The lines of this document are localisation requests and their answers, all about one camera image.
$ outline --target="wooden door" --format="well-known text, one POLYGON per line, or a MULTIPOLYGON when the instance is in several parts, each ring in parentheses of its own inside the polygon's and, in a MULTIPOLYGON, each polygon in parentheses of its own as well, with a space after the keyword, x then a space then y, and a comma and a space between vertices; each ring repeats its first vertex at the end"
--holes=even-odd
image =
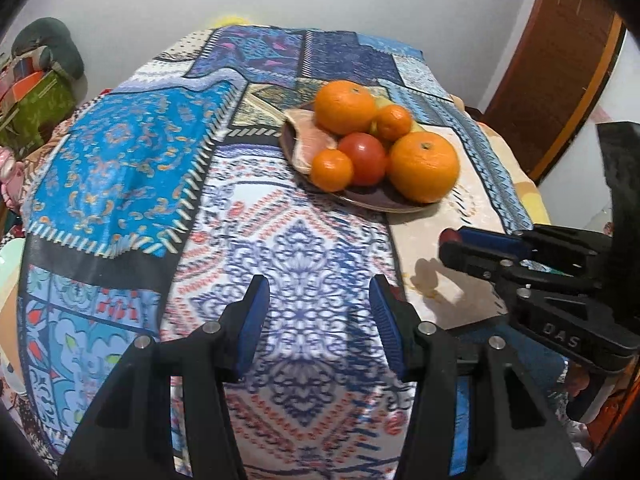
POLYGON ((533 180, 582 125, 612 70, 623 34, 605 0, 536 0, 482 121, 504 137, 533 180))

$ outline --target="door frame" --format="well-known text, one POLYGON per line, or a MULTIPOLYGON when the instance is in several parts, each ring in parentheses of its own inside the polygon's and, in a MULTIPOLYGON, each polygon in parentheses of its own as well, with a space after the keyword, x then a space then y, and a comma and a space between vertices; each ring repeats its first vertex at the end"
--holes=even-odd
MULTIPOLYGON (((518 68, 519 60, 523 56, 524 46, 527 44, 527 41, 529 41, 533 33, 534 25, 542 7, 542 1, 543 0, 534 1, 531 13, 529 15, 529 20, 527 21, 527 25, 525 26, 522 36, 520 37, 520 41, 518 42, 516 51, 511 58, 511 62, 509 63, 509 66, 505 71, 497 90, 495 91, 494 97, 491 99, 491 102, 489 102, 486 112, 484 113, 485 115, 488 115, 495 110, 500 97, 508 88, 511 78, 518 68)), ((543 155, 540 161, 536 164, 535 168, 528 174, 528 177, 536 184, 540 182, 540 180, 552 169, 554 164, 560 159, 562 154, 571 144, 574 137, 582 128, 583 124, 589 118, 589 115, 593 111, 595 105, 598 103, 598 99, 600 98, 602 91, 607 85, 609 77, 611 76, 613 68, 615 67, 616 61, 618 60, 618 55, 620 54, 620 49, 622 48, 625 32, 626 28, 622 23, 622 19, 617 14, 615 14, 613 22, 611 24, 611 29, 609 31, 609 36, 602 53, 602 57, 600 58, 600 62, 598 63, 595 72, 593 73, 593 77, 591 78, 591 81, 589 82, 585 93, 575 107, 569 120, 560 131, 560 134, 558 135, 558 137, 556 137, 556 140, 546 151, 545 155, 543 155)))

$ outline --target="green bag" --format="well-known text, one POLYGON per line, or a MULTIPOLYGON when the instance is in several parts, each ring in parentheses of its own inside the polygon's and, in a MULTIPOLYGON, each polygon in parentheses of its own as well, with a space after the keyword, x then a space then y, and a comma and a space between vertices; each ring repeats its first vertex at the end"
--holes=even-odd
POLYGON ((0 120, 0 145, 14 150, 18 158, 28 155, 48 140, 41 133, 50 134, 75 107, 68 83, 50 71, 0 120))

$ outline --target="orange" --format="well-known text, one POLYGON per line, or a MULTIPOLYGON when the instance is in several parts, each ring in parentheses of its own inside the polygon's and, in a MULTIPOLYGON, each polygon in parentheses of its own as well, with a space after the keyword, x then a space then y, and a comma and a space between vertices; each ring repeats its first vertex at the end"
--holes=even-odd
POLYGON ((376 123, 376 134, 380 139, 395 142, 411 131, 414 118, 406 108, 400 105, 389 105, 380 108, 374 122, 376 123))
POLYGON ((376 115, 376 101, 369 91, 351 81, 333 81, 323 86, 314 106, 316 124, 344 136, 368 132, 376 115))
POLYGON ((353 180, 353 163, 343 152, 322 150, 311 161, 309 178, 322 191, 342 191, 353 180))
POLYGON ((456 150, 433 132, 406 134, 389 152, 386 176, 405 198, 414 202, 437 202, 453 189, 459 175, 456 150))

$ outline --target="pink toy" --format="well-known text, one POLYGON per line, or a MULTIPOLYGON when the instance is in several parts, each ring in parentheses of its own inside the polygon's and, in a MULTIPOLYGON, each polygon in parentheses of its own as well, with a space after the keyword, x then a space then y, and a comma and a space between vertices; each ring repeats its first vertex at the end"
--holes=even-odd
POLYGON ((20 213, 20 195, 24 180, 24 164, 16 162, 14 152, 9 148, 0 148, 0 191, 6 206, 20 213))

